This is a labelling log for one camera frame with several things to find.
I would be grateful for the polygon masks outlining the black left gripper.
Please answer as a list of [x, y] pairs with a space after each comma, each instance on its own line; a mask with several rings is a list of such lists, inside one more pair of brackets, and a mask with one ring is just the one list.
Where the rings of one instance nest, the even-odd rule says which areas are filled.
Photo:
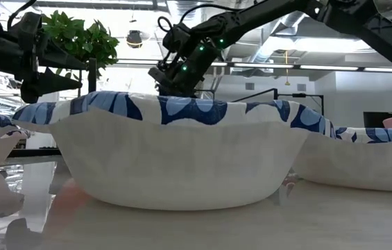
[[38, 72], [38, 61], [41, 66], [46, 67], [86, 69], [85, 63], [58, 47], [47, 47], [41, 53], [40, 47], [46, 45], [41, 26], [42, 16], [27, 12], [7, 30], [12, 48], [10, 55], [6, 56], [6, 72], [22, 81], [20, 93], [25, 103], [37, 103], [45, 94], [82, 87], [79, 81], [54, 74], [50, 69], [46, 69], [45, 73]]

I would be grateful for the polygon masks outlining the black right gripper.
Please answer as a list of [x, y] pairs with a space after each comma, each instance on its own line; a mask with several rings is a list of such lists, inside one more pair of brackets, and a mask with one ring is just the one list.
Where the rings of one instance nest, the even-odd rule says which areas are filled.
[[148, 71], [162, 96], [193, 97], [205, 72], [221, 55], [213, 39], [225, 29], [223, 22], [203, 22], [189, 28], [182, 22], [170, 27], [164, 47], [175, 55], [171, 62], [162, 59]]

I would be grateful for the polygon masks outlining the green leafy potted tree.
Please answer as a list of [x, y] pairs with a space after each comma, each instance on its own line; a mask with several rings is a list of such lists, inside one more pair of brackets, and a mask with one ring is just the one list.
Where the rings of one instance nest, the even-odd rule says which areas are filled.
[[102, 69], [117, 62], [116, 47], [119, 40], [99, 20], [95, 19], [86, 28], [84, 19], [68, 17], [65, 12], [55, 11], [43, 15], [42, 24], [51, 39], [74, 58], [86, 65], [90, 58], [94, 58], [97, 79], [102, 77]]

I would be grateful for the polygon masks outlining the black ceiling dome fixture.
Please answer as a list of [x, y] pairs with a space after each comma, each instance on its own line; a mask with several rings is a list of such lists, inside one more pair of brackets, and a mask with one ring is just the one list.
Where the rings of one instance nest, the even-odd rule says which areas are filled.
[[133, 49], [139, 49], [143, 45], [141, 32], [138, 30], [130, 30], [126, 36], [126, 44]]

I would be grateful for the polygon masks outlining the black wall monitor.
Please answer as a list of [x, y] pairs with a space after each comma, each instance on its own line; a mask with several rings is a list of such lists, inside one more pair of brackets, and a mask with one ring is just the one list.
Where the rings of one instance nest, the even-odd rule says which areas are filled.
[[392, 118], [392, 112], [363, 112], [366, 128], [384, 128], [383, 121]]

